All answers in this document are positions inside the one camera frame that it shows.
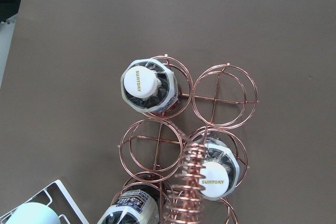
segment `white round object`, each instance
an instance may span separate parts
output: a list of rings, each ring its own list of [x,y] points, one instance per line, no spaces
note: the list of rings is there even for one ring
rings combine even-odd
[[[123,83],[126,91],[137,98],[150,97],[158,88],[155,72],[143,66],[130,68]]]
[[[19,206],[6,224],[61,224],[57,214],[41,203],[29,202]]]
[[[209,200],[218,200],[222,198],[228,187],[229,177],[225,168],[216,162],[206,162],[203,164],[205,168],[201,169],[201,174],[205,178],[200,179],[199,184],[205,187],[202,190],[204,198]]]

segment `gray table surface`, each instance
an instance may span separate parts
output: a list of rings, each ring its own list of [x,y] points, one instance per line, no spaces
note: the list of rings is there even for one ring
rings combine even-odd
[[[0,89],[0,214],[60,178],[97,222],[128,178],[117,144],[143,118],[120,75],[168,53],[194,79],[229,61],[257,83],[234,131],[250,161],[229,197],[240,223],[334,223],[335,39],[336,0],[22,0]]]

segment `copper wire rack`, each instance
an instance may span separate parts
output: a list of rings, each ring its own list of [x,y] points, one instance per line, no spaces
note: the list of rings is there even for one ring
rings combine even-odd
[[[160,60],[164,65],[173,71],[179,71],[182,76],[185,77],[187,83],[186,90],[183,90],[179,86],[179,98],[180,101],[184,101],[183,105],[173,107],[167,112],[163,113],[144,113],[148,118],[138,121],[131,125],[124,136],[121,139],[119,148],[120,160],[123,168],[131,176],[131,178],[124,184],[123,188],[116,194],[112,203],[117,197],[125,190],[136,184],[146,184],[154,187],[160,192],[160,223],[185,223],[185,224],[198,224],[202,223],[202,197],[199,191],[204,189],[198,182],[199,179],[204,177],[200,174],[200,169],[204,166],[202,161],[206,155],[206,147],[204,146],[206,135],[208,133],[221,133],[228,136],[233,144],[233,153],[239,165],[243,168],[240,174],[240,178],[236,187],[238,187],[247,172],[248,160],[246,149],[242,141],[228,130],[242,126],[247,120],[249,120],[255,111],[256,104],[258,103],[258,92],[253,79],[249,74],[235,66],[231,66],[229,63],[226,65],[213,66],[204,71],[200,77],[197,78],[195,84],[187,68],[174,58],[165,56],[156,56],[154,59]],[[236,71],[240,75],[243,75],[251,86],[251,92],[245,87],[243,83],[233,71]],[[216,86],[214,96],[196,95],[199,84],[207,77],[214,75],[216,77]],[[222,77],[229,77],[236,81],[242,90],[244,99],[241,101],[224,100],[218,97],[219,84]],[[211,101],[211,116],[210,119],[206,119],[204,115],[199,111],[196,102],[197,101]],[[192,103],[192,108],[195,115],[203,121],[205,124],[203,127],[195,130],[189,136],[181,131],[171,119],[181,114]],[[216,106],[219,104],[235,105],[239,108],[239,114],[233,120],[228,122],[215,123]],[[157,136],[148,136],[138,133],[140,127],[149,123],[155,123],[159,126],[159,132]],[[176,139],[171,140],[163,137],[162,130],[164,127],[170,129],[176,136]],[[194,140],[203,137],[202,143],[195,143]],[[132,143],[137,140],[156,141],[156,152],[153,153],[153,165],[146,167],[144,164],[136,158]],[[159,164],[160,159],[160,144],[169,143],[179,146],[177,153],[177,159],[173,161],[169,166],[162,167]],[[142,172],[135,172],[128,166],[125,160],[125,152],[128,149],[129,155],[133,162]],[[177,185],[171,185],[168,181],[169,178],[177,177],[180,179],[180,183]],[[226,197],[218,200],[227,209],[227,216],[223,218],[224,223],[238,223],[237,216],[233,207],[230,205]]]

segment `bottle cap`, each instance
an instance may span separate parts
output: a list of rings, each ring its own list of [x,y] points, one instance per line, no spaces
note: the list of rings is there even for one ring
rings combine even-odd
[[[203,164],[205,168],[201,169],[201,174],[205,178],[200,179],[199,184],[205,187],[201,193],[210,200],[220,199],[229,187],[229,177],[225,168],[216,162],[207,162]]]
[[[150,97],[158,88],[155,72],[143,66],[130,68],[123,83],[126,91],[137,98]]]

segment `plastic bottle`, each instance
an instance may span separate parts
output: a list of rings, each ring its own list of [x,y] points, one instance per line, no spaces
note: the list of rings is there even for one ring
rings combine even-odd
[[[103,214],[98,224],[158,224],[160,193],[147,185],[133,186]]]
[[[138,112],[161,113],[178,101],[174,72],[156,59],[135,60],[120,81],[122,98]]]
[[[208,134],[205,141],[208,148],[201,174],[205,176],[200,179],[199,184],[205,187],[201,191],[204,198],[218,200],[233,192],[239,178],[239,165],[232,151],[224,144],[218,136]]]

